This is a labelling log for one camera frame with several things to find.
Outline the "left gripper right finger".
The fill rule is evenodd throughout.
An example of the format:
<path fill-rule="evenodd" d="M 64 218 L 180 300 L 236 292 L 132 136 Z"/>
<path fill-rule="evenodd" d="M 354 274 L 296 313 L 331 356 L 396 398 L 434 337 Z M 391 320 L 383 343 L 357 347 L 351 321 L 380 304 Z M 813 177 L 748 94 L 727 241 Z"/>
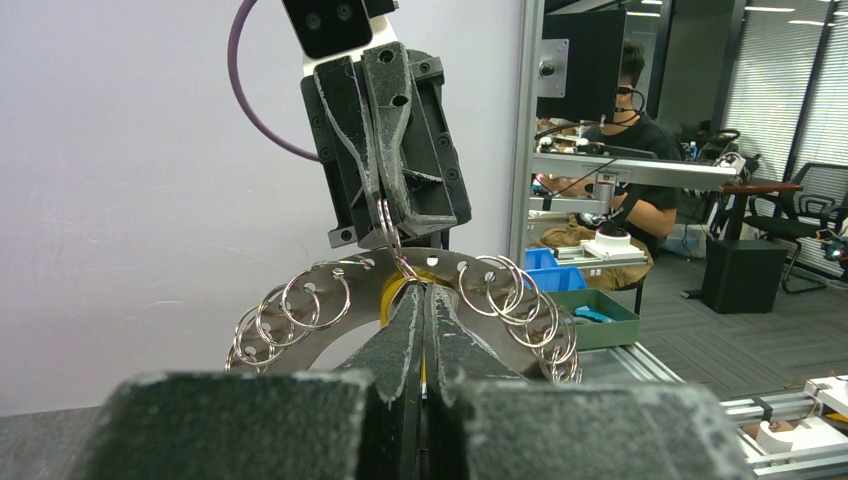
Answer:
<path fill-rule="evenodd" d="M 748 479 L 734 428 L 685 383 L 528 381 L 480 346 L 444 289 L 424 300 L 434 479 Z"/>

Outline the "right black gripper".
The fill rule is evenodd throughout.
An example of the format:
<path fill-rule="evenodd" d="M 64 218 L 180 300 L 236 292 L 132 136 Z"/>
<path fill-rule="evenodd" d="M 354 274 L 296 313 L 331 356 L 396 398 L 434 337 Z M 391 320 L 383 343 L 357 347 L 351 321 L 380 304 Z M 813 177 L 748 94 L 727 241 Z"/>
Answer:
<path fill-rule="evenodd" d="M 403 246 L 446 249 L 471 203 L 442 108 L 437 56 L 392 41 L 315 66 L 300 82 L 337 225 L 332 247 L 386 244 L 378 203 Z"/>

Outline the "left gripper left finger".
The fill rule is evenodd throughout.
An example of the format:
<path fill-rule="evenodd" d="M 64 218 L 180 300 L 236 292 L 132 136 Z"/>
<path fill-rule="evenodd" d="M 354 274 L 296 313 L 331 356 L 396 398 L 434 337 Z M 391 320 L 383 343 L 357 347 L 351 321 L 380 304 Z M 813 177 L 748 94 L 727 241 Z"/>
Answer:
<path fill-rule="evenodd" d="M 73 479 L 417 479 L 424 290 L 338 368 L 156 373 L 108 399 Z"/>

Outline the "metal disc with keyrings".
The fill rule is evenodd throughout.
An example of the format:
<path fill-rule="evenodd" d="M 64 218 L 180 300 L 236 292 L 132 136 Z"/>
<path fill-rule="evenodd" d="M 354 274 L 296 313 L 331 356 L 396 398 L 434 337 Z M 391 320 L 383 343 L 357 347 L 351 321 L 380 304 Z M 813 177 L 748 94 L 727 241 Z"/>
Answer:
<path fill-rule="evenodd" d="M 414 287 L 434 289 L 451 310 L 450 337 L 467 335 L 528 378 L 581 381 L 574 322 L 528 272 L 500 255 L 422 247 L 400 258 L 381 249 L 317 262 L 272 288 L 238 320 L 224 369 L 308 369 L 344 334 L 399 318 Z"/>

